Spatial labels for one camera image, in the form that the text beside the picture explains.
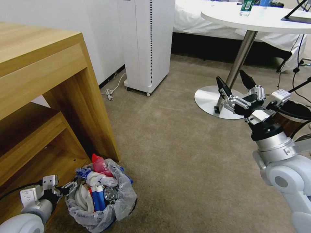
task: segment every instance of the white air purifier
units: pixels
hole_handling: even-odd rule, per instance
[[[175,0],[117,0],[127,88],[150,96],[169,72]]]

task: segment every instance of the carpet floor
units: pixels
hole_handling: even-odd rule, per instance
[[[252,158],[256,144],[241,120],[215,118],[194,101],[197,89],[224,80],[231,64],[172,55],[169,75],[150,97],[126,91],[121,82],[113,101],[103,95],[121,154],[120,165],[134,180],[133,213],[107,232],[293,233],[290,210],[281,194],[265,185]],[[244,66],[266,93],[276,90],[272,68]],[[101,90],[113,89],[125,71]],[[296,85],[310,68],[301,68]],[[280,87],[291,88],[292,72]],[[234,89],[245,93],[238,77]],[[299,93],[311,98],[310,87]],[[293,94],[293,100],[307,102]],[[301,133],[310,133],[305,127]],[[86,233],[65,206],[46,231]]]

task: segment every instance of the white round table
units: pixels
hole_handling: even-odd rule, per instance
[[[282,21],[291,9],[253,6],[248,17],[240,16],[241,5],[232,4],[229,7],[225,5],[211,5],[203,9],[201,16],[213,23],[225,25],[232,28],[246,29],[246,34],[237,53],[236,59],[232,65],[226,84],[232,89],[238,72],[243,65],[245,58],[255,40],[257,32],[272,32],[283,34],[311,34],[311,24]],[[311,18],[310,12],[297,10],[293,16]],[[233,95],[243,97],[244,95],[236,90],[231,90]],[[218,86],[206,86],[196,91],[194,95],[195,102],[205,112],[224,119],[241,119],[240,115],[233,114],[221,105],[222,98],[218,92]]]

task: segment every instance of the plastic trash bag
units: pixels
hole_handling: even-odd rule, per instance
[[[118,181],[115,178],[97,172],[90,172],[87,175],[86,183],[90,186],[102,184],[109,187],[115,187],[118,185]]]
[[[69,214],[77,223],[84,226],[91,233],[102,232],[109,228],[115,220],[120,221],[128,216],[133,211],[137,200],[131,181],[124,174],[124,171],[121,170],[120,166],[111,159],[106,159],[105,163],[117,179],[119,185],[118,198],[115,204],[107,205],[103,211],[90,213],[76,204],[75,192],[65,199]]]

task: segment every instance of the wooden furniture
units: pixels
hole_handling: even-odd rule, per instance
[[[119,161],[82,33],[0,22],[0,120],[39,95],[89,156]]]
[[[0,22],[0,145],[0,195],[51,174],[64,185],[92,153],[119,161],[80,32]],[[18,191],[0,203],[0,223],[21,210]]]
[[[35,103],[0,121],[0,145],[0,195],[52,174],[64,185],[90,163],[62,113]],[[18,191],[0,203],[0,223],[22,209]]]

